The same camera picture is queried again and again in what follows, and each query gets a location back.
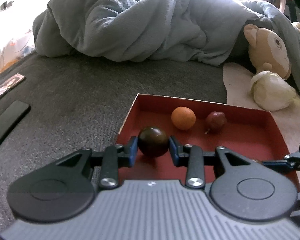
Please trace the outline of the dark purple tomato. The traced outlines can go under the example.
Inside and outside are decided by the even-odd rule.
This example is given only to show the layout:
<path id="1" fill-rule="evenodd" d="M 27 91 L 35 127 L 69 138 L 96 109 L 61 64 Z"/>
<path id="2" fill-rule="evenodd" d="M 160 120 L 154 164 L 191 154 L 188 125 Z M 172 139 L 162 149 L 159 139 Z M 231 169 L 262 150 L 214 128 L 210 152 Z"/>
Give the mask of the dark purple tomato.
<path id="1" fill-rule="evenodd" d="M 166 132 L 157 126 L 143 128 L 138 134 L 138 148 L 149 158 L 164 155 L 170 146 Z"/>

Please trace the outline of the orange kumquat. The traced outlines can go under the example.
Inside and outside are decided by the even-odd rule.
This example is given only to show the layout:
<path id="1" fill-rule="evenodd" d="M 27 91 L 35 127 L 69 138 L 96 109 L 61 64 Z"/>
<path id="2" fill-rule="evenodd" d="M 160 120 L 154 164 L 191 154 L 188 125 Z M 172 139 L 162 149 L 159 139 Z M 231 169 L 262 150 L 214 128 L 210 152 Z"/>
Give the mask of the orange kumquat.
<path id="1" fill-rule="evenodd" d="M 187 107 L 177 107 L 171 114 L 171 120 L 176 128 L 188 130 L 194 126 L 196 115 Z"/>

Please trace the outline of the red cardboard tray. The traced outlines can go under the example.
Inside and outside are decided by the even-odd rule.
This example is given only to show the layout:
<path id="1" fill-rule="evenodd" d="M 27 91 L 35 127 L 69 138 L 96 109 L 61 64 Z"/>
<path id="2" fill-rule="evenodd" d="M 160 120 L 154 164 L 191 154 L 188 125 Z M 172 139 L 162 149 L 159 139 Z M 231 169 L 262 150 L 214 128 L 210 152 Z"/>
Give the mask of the red cardboard tray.
<path id="1" fill-rule="evenodd" d="M 177 107 L 187 107 L 195 113 L 196 123 L 188 130 L 177 129 L 171 120 Z M 223 112 L 227 123 L 218 133 L 205 134 L 206 117 L 211 112 Z M 227 147 L 256 160 L 283 159 L 290 151 L 275 122 L 267 111 L 224 105 L 221 103 L 138 94 L 119 130 L 117 143 L 126 144 L 131 136 L 148 126 L 163 129 L 182 144 L 197 145 L 203 151 L 214 152 L 217 146 Z M 124 180 L 179 180 L 184 185 L 185 167 L 175 167 L 170 153 L 147 158 L 138 150 L 132 168 L 119 169 L 119 182 Z"/>

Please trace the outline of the grey bed sheet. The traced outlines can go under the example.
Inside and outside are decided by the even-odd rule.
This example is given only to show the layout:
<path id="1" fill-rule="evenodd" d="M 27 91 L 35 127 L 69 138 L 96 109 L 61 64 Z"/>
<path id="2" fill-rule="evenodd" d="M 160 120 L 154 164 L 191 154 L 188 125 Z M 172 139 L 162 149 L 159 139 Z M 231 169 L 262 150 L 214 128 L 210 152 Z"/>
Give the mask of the grey bed sheet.
<path id="1" fill-rule="evenodd" d="M 14 220 L 10 183 L 79 148 L 113 144 L 137 94 L 226 103 L 222 66 L 197 61 L 31 53 L 0 74 L 0 85 L 15 74 L 25 80 L 0 99 L 0 114 L 16 100 L 31 110 L 0 145 L 0 231 Z"/>

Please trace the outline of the plush cabbage toy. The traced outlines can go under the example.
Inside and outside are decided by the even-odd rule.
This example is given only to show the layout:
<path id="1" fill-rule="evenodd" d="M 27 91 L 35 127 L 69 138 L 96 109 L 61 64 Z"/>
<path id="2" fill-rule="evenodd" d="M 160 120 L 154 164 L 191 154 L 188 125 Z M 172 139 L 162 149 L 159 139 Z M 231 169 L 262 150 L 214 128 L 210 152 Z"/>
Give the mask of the plush cabbage toy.
<path id="1" fill-rule="evenodd" d="M 254 102 L 265 111 L 279 111 L 300 103 L 295 88 L 273 72 L 256 74 L 250 85 Z"/>

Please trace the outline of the monkey plush toy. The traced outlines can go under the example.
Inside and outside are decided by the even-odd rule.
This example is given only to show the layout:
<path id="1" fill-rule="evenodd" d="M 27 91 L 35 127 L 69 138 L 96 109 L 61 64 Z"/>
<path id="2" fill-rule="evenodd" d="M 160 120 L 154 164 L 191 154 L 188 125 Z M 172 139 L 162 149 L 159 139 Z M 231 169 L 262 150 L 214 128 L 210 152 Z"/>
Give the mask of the monkey plush toy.
<path id="1" fill-rule="evenodd" d="M 275 32 L 247 24 L 243 34 L 249 43 L 249 59 L 256 72 L 270 71 L 284 80 L 291 74 L 286 46 Z"/>

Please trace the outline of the black remote control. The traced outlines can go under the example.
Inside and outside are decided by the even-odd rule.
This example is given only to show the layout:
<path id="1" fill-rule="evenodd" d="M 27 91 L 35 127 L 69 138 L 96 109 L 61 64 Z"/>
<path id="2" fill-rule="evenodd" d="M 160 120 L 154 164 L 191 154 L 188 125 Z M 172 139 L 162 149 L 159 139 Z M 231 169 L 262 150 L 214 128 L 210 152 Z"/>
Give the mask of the black remote control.
<path id="1" fill-rule="evenodd" d="M 0 145 L 30 110 L 28 103 L 16 100 L 3 111 L 0 115 Z"/>

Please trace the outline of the grey-blue blanket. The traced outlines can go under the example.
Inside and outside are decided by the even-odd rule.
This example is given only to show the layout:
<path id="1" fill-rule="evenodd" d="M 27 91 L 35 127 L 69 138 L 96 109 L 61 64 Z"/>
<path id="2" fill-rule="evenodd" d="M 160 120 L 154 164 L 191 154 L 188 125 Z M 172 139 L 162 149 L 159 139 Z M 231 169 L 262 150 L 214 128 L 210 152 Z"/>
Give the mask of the grey-blue blanket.
<path id="1" fill-rule="evenodd" d="M 38 54 L 199 61 L 218 66 L 239 32 L 259 20 L 286 45 L 300 92 L 300 31 L 274 5 L 233 0 L 50 0 L 33 22 Z"/>

